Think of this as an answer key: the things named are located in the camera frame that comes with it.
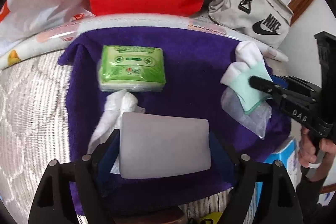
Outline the person's right hand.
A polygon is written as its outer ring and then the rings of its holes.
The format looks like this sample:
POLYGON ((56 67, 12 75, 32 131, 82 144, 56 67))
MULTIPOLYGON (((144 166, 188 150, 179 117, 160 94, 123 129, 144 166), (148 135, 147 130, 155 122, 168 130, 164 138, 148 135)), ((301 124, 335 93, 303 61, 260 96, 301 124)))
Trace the person's right hand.
MULTIPOLYGON (((313 164, 317 161, 316 148, 311 142, 308 133, 309 130, 307 128, 301 128, 298 159, 299 163, 305 168, 308 168, 310 163, 313 164)), ((335 144, 330 139, 321 139, 319 142, 319 151, 323 151, 325 156, 321 165, 315 169, 315 173, 308 176, 308 179, 312 182, 327 178, 335 159, 335 144)))

